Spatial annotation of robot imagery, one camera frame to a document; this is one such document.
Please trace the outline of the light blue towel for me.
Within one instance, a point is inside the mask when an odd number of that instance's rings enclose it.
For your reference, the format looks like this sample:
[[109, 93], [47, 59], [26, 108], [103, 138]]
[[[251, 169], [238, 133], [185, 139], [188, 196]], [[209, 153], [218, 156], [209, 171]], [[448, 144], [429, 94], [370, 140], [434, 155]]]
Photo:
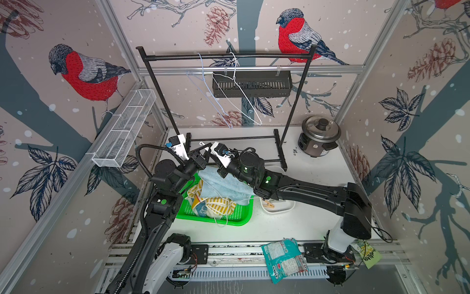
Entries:
[[198, 172], [203, 181], [201, 196], [203, 198], [225, 198], [237, 205], [247, 206], [253, 196], [253, 189], [246, 183], [240, 182], [232, 175], [222, 178], [215, 167], [207, 167]]

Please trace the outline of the yellow striped towel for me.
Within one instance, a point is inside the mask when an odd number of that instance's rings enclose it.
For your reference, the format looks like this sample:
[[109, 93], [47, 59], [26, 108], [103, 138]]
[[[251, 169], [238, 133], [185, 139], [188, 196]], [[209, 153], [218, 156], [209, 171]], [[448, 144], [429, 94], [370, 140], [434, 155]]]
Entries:
[[186, 200], [192, 212], [200, 218], [228, 219], [237, 207], [234, 201], [222, 197], [217, 190], [203, 180], [186, 191]]

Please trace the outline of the beige clothespin yellow towel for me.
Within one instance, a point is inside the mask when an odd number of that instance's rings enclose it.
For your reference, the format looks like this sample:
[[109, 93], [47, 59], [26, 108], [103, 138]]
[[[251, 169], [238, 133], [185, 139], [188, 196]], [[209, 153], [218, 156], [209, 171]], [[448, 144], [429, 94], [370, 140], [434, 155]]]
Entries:
[[274, 209], [275, 205], [273, 205], [270, 201], [261, 199], [261, 205], [264, 209]]

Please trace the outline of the light blue wire hanger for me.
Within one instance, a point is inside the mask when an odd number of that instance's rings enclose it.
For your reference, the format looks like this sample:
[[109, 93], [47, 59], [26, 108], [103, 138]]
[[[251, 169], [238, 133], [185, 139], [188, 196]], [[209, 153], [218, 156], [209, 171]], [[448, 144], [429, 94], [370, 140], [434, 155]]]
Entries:
[[212, 107], [216, 110], [217, 114], [221, 117], [221, 119], [223, 120], [223, 122], [225, 123], [225, 125], [229, 128], [229, 129], [232, 129], [233, 128], [233, 124], [232, 122], [229, 122], [225, 115], [227, 115], [227, 112], [223, 109], [223, 107], [221, 106], [221, 104], [218, 102], [218, 100], [215, 98], [215, 95], [214, 93], [210, 90], [209, 88], [209, 85], [206, 81], [206, 75], [205, 75], [205, 71], [204, 71], [204, 62], [203, 62], [203, 58], [202, 58], [202, 55], [200, 53], [197, 52], [197, 56], [198, 56], [198, 59], [200, 60], [200, 63], [201, 63], [201, 70], [202, 70], [202, 74], [201, 74], [201, 78], [197, 78], [197, 80], [199, 79], [200, 81], [202, 81], [206, 87], [206, 90], [207, 92], [209, 93], [209, 96], [205, 95], [207, 101], [212, 105]]

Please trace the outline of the white hanger with blue towel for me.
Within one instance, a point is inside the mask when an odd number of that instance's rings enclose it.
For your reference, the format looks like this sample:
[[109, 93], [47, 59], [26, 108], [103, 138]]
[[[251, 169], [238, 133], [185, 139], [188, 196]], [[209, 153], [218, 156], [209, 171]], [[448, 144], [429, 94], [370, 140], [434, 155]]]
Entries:
[[221, 177], [215, 165], [197, 174], [197, 183], [187, 191], [193, 213], [199, 218], [221, 225], [242, 226], [253, 211], [253, 190], [237, 178]]

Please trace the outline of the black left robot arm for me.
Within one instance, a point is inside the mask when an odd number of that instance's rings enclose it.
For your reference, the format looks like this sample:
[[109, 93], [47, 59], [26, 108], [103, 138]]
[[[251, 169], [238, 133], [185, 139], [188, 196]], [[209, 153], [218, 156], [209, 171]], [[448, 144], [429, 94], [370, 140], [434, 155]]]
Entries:
[[121, 269], [105, 290], [107, 294], [156, 294], [170, 272], [191, 257], [190, 237], [166, 237], [183, 202], [182, 191], [209, 162], [209, 146], [181, 159], [168, 147], [172, 159], [159, 161], [153, 171], [146, 166], [151, 189], [140, 212], [141, 231]]

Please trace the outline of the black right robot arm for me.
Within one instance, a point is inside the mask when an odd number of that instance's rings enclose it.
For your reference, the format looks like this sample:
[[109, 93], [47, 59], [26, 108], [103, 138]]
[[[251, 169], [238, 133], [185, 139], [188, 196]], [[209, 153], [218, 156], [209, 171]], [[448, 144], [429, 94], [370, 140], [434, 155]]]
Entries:
[[340, 216], [321, 247], [310, 254], [317, 262], [337, 263], [353, 242], [372, 237], [372, 206], [356, 184], [334, 187], [296, 180], [266, 169], [264, 160], [254, 151], [212, 151], [211, 158], [221, 177], [232, 175], [250, 186], [258, 197], [300, 202]]

